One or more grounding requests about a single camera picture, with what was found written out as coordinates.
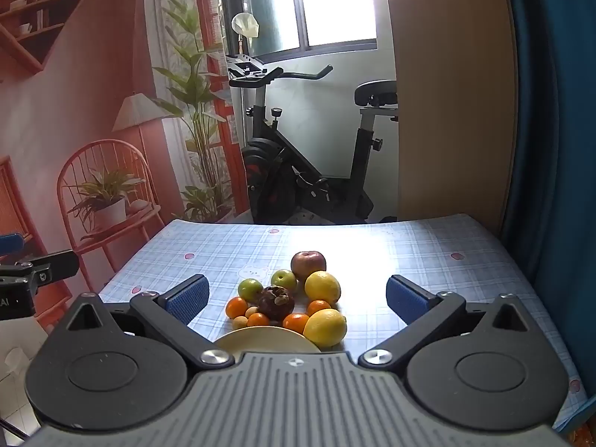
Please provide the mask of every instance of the window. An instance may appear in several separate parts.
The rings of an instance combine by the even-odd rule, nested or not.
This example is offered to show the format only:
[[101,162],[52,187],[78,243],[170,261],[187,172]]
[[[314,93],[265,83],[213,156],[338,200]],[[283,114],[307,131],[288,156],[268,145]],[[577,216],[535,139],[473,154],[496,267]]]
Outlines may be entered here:
[[259,22],[259,37],[247,44],[264,62],[377,48],[373,0],[223,0],[223,6],[229,53],[238,51],[229,22],[239,12]]

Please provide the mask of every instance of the gray ridged plate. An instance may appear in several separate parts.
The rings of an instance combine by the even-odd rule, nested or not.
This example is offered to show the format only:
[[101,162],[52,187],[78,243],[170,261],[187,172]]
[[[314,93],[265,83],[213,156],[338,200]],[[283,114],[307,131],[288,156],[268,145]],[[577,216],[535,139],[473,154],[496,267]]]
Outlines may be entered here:
[[511,436],[451,428],[412,404],[388,373],[345,353],[245,354],[236,366],[198,375],[174,407],[114,434],[42,428],[28,447],[562,447],[543,426]]

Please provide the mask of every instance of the beige plate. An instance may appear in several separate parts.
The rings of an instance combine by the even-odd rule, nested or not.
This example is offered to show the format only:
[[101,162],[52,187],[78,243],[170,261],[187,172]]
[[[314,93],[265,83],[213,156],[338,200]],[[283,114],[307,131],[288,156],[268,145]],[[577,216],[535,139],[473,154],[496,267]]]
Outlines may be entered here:
[[302,334],[276,326],[252,326],[232,331],[215,344],[234,355],[236,361],[245,351],[255,353],[320,353]]

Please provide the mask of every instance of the potted plant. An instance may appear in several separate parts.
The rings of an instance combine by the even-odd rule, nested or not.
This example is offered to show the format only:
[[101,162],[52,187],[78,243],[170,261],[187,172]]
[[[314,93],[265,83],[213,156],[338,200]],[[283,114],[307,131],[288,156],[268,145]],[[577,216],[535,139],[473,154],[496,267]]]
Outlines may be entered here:
[[203,188],[186,186],[181,191],[187,206],[179,218],[215,223],[223,220],[232,208],[228,206],[231,196],[224,196],[218,157],[210,146],[218,123],[224,123],[226,119],[213,110],[212,102],[216,96],[211,92],[209,78],[216,74],[206,70],[205,59],[210,55],[217,57],[216,52],[223,47],[220,44],[206,49],[200,36],[197,37],[200,35],[199,11],[178,0],[169,1],[171,8],[163,10],[175,27],[166,26],[166,31],[171,38],[169,44],[180,56],[182,66],[178,73],[162,67],[154,67],[154,70],[171,80],[168,90],[179,105],[162,99],[153,101],[186,125],[190,134],[190,139],[186,139],[186,150],[195,174],[204,184]]
[[175,216],[187,222],[201,222],[202,224],[215,224],[224,222],[230,215],[231,207],[217,205],[215,203],[215,192],[212,189],[200,189],[197,186],[186,186],[182,192],[187,201],[184,214]]
[[76,204],[68,213],[80,216],[83,222],[93,214],[95,228],[107,230],[126,220],[127,193],[133,191],[136,185],[144,183],[143,178],[121,170],[102,172],[89,169],[93,177],[90,182],[81,185],[72,185],[76,188],[83,200]]

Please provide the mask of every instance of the lamp shade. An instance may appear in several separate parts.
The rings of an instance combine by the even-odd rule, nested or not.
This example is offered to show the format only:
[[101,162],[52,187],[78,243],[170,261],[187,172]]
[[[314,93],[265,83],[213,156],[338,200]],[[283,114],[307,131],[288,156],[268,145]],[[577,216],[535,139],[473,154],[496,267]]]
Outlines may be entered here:
[[144,94],[135,94],[123,101],[112,131],[120,131],[121,129],[152,121],[153,119],[171,116],[171,114],[160,108]]

